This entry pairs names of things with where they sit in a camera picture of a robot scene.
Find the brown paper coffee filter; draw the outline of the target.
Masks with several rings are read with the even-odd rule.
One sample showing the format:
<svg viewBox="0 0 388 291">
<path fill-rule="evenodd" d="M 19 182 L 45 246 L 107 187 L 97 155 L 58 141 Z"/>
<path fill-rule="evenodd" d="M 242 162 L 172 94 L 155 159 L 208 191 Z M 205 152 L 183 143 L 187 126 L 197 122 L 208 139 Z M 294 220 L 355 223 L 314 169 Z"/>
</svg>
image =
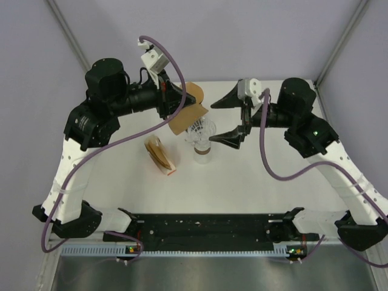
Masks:
<svg viewBox="0 0 388 291">
<path fill-rule="evenodd" d="M 188 94 L 195 97 L 197 104 L 201 104 L 203 102 L 204 91 L 199 85 L 195 84 L 194 82 L 187 82 L 186 91 Z"/>
</svg>

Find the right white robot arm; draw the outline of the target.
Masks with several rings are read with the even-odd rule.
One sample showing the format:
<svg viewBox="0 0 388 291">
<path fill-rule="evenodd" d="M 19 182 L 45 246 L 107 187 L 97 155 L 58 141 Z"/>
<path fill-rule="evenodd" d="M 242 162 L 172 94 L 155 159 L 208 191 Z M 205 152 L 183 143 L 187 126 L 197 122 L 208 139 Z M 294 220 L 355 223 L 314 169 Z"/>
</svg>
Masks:
<svg viewBox="0 0 388 291">
<path fill-rule="evenodd" d="M 214 135 L 211 141 L 238 149 L 254 127 L 259 128 L 259 150 L 270 175 L 265 152 L 265 131 L 284 129 L 289 146 L 317 169 L 336 191 L 346 209 L 319 212 L 303 207 L 288 211 L 277 240 L 296 240 L 303 234 L 335 236 L 347 247 L 364 251 L 387 237 L 387 199 L 368 181 L 347 154 L 337 132 L 313 112 L 315 91 L 301 78 L 287 78 L 276 102 L 269 89 L 255 78 L 240 79 L 233 89 L 212 104 L 213 109 L 239 108 L 241 124 L 234 130 Z"/>
</svg>

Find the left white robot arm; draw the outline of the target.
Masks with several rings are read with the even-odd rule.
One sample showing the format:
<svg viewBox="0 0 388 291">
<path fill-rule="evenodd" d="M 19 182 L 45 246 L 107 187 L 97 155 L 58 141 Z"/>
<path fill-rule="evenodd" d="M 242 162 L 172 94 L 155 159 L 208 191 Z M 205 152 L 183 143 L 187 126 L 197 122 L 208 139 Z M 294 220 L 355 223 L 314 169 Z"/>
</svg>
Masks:
<svg viewBox="0 0 388 291">
<path fill-rule="evenodd" d="M 195 103 L 195 98 L 172 84 L 162 57 L 144 61 L 147 80 L 131 82 L 123 63 L 116 58 L 96 61 L 85 74 L 86 99 L 69 114 L 62 155 L 46 200 L 34 206 L 32 214 L 63 239 L 86 238 L 94 232 L 116 232 L 131 240 L 138 227 L 126 210 L 102 209 L 84 200 L 97 155 L 109 147 L 120 128 L 119 117 L 156 109 L 167 121 L 178 108 Z"/>
</svg>

